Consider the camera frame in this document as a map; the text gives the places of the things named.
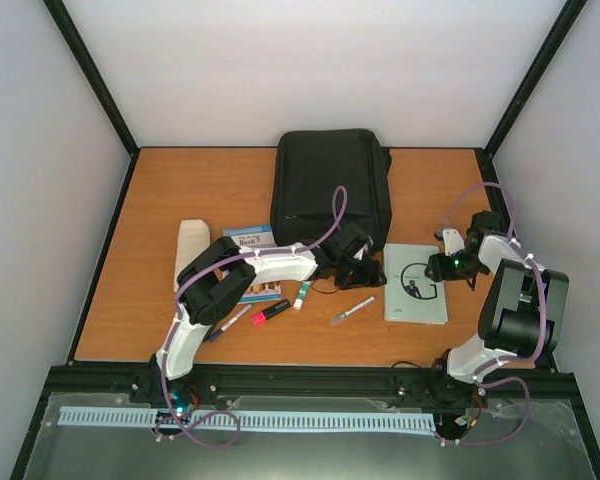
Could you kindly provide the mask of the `grey book letter G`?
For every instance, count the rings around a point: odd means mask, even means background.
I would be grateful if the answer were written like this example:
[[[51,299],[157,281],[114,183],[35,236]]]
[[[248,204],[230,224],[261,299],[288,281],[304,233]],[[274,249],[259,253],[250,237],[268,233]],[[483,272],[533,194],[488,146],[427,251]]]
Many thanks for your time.
[[[444,325],[448,321],[444,284],[429,279],[433,245],[387,243],[383,250],[384,319],[389,322]]]

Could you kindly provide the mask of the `black student backpack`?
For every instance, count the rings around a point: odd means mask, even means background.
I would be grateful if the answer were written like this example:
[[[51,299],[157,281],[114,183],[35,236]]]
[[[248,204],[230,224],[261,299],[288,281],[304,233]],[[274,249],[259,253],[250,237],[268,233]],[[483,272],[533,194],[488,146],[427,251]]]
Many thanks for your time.
[[[269,223],[279,246],[309,244],[334,221],[337,187],[347,191],[341,225],[354,223],[384,249],[392,220],[390,150],[368,129],[290,131],[277,145]]]

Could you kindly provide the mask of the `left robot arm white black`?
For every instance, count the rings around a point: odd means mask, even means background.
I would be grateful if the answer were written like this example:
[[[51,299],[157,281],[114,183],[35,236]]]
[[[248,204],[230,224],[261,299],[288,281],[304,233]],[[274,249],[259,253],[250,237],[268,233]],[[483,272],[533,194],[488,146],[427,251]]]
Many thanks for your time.
[[[154,392],[170,403],[186,395],[186,375],[198,349],[252,285],[329,278],[339,290],[386,284],[371,237],[357,225],[334,228],[308,245],[256,248],[239,246],[229,236],[214,241],[179,276],[174,317],[155,354]]]

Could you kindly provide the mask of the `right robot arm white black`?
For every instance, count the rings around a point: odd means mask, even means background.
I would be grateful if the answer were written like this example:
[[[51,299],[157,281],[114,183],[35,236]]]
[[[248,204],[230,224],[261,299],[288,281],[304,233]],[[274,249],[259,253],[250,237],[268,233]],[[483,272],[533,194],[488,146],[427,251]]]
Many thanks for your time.
[[[474,288],[480,274],[493,276],[477,333],[431,367],[427,393],[436,404],[469,403],[488,374],[511,362],[534,364],[559,341],[569,277],[538,263],[503,226],[500,215],[481,211],[465,235],[447,226],[435,234],[444,250],[429,257],[428,279]]]

